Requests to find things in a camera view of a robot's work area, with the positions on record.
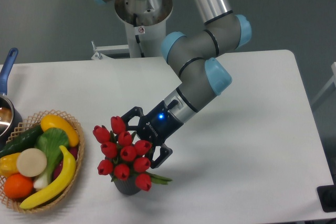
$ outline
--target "orange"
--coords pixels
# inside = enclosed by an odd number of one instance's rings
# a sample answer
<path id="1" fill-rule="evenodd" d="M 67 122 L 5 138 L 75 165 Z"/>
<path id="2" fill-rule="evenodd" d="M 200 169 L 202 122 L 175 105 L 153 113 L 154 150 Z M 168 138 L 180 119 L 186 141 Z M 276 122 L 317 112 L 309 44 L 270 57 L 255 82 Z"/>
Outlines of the orange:
<path id="1" fill-rule="evenodd" d="M 27 197 L 32 190 L 33 180 L 20 173 L 9 176 L 4 184 L 4 193 L 11 199 Z"/>

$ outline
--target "blue pot handle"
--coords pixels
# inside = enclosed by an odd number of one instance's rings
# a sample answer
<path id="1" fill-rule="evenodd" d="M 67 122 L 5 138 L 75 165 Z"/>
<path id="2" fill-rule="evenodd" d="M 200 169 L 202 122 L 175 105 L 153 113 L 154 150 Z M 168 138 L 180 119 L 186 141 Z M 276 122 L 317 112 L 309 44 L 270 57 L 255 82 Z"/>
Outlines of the blue pot handle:
<path id="1" fill-rule="evenodd" d="M 11 50 L 9 50 L 6 61 L 0 72 L 0 94 L 7 94 L 8 76 L 11 72 L 12 66 L 14 65 L 18 53 L 19 50 L 17 48 L 12 48 Z"/>

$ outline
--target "fake vegetable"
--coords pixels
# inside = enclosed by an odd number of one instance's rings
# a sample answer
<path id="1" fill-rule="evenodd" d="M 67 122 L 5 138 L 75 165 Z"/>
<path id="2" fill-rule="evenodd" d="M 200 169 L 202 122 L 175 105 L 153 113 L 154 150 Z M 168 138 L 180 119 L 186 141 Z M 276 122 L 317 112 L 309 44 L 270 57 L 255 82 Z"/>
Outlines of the fake vegetable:
<path id="1" fill-rule="evenodd" d="M 19 155 L 20 153 L 14 153 L 0 158 L 0 175 L 7 178 L 19 172 L 16 167 L 16 160 Z"/>
<path id="2" fill-rule="evenodd" d="M 4 184 L 4 193 L 11 199 L 27 197 L 32 190 L 32 179 L 25 177 L 20 173 L 9 176 Z"/>
<path id="3" fill-rule="evenodd" d="M 78 157 L 78 148 L 77 147 L 71 147 L 68 150 L 75 158 L 75 160 L 77 160 Z M 53 172 L 53 181 L 59 176 L 59 174 L 61 173 L 63 168 L 63 161 L 61 161 L 61 163 L 59 163 L 57 165 L 57 167 L 55 168 L 54 172 Z"/>
<path id="4" fill-rule="evenodd" d="M 23 176 L 35 177 L 40 175 L 47 167 L 46 154 L 36 148 L 26 149 L 17 158 L 16 167 Z"/>
<path id="5" fill-rule="evenodd" d="M 39 124 L 26 130 L 4 146 L 0 151 L 0 158 L 34 147 L 38 136 L 42 133 L 43 131 Z"/>
<path id="6" fill-rule="evenodd" d="M 75 147 L 79 143 L 79 138 L 75 129 L 64 119 L 58 115 L 46 115 L 41 120 L 41 127 L 44 132 L 50 128 L 59 128 L 64 130 L 69 137 L 70 147 Z"/>
<path id="7" fill-rule="evenodd" d="M 34 188 L 40 190 L 51 183 L 52 173 L 62 160 L 59 146 L 69 147 L 68 136 L 65 131 L 58 128 L 50 128 L 37 140 L 35 147 L 43 151 L 47 156 L 46 169 L 34 180 Z"/>
<path id="8" fill-rule="evenodd" d="M 60 146 L 59 148 L 63 153 L 63 169 L 60 175 L 46 188 L 26 198 L 20 204 L 22 209 L 32 209 L 56 197 L 72 181 L 76 171 L 76 160 L 66 147 Z"/>

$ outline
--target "cooking pot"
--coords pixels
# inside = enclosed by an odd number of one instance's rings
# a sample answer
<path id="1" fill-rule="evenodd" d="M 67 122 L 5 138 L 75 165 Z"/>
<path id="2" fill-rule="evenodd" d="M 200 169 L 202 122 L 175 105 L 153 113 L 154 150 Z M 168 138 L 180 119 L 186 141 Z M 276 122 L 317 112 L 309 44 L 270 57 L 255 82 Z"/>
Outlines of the cooking pot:
<path id="1" fill-rule="evenodd" d="M 21 115 L 14 108 L 14 105 L 7 97 L 7 82 L 12 66 L 18 54 L 17 48 L 9 50 L 8 56 L 0 72 L 0 150 L 6 144 L 8 137 L 19 122 L 22 122 Z"/>

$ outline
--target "wicker basket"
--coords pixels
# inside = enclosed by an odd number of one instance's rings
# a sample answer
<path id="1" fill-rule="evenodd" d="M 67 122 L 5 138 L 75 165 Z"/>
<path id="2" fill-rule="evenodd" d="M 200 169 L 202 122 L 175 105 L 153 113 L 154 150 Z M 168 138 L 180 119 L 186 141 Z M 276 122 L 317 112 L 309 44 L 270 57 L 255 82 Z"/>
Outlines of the wicker basket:
<path id="1" fill-rule="evenodd" d="M 3 177 L 3 176 L 0 176 L 0 200 L 1 200 L 1 202 L 3 204 L 5 204 L 7 208 L 10 208 L 10 209 L 12 209 L 16 212 L 21 212 L 23 214 L 34 214 L 34 213 L 37 213 L 37 212 L 42 212 L 42 211 L 45 211 L 45 210 L 49 210 L 50 208 L 52 208 L 53 206 L 58 204 L 71 190 L 71 188 L 74 184 L 74 181 L 76 180 L 76 178 L 78 176 L 78 172 L 80 170 L 81 163 L 82 163 L 82 160 L 83 160 L 84 146 L 85 146 L 83 129 L 80 126 L 80 123 L 73 116 L 71 116 L 70 114 L 68 114 L 64 111 L 55 111 L 55 110 L 44 111 L 44 112 L 41 111 L 39 113 L 35 113 L 33 116 L 29 116 L 28 119 L 25 119 L 25 120 L 23 120 L 22 123 L 19 123 L 18 127 L 16 127 L 14 129 L 14 132 L 11 133 L 10 137 L 8 138 L 8 141 L 11 141 L 14 137 L 19 135 L 21 132 L 35 126 L 38 123 L 40 123 L 41 119 L 47 114 L 54 114 L 54 115 L 61 116 L 62 118 L 67 120 L 71 124 L 71 126 L 76 130 L 76 132 L 79 136 L 79 149 L 78 149 L 76 171 L 75 171 L 75 175 L 74 175 L 71 183 L 69 184 L 69 186 L 62 192 L 62 194 L 57 199 L 48 203 L 47 205 L 42 205 L 40 207 L 36 207 L 36 208 L 30 209 L 30 210 L 21 209 L 19 207 L 21 202 L 9 199 L 5 195 L 3 189 L 4 189 L 4 184 L 5 184 L 6 178 Z"/>

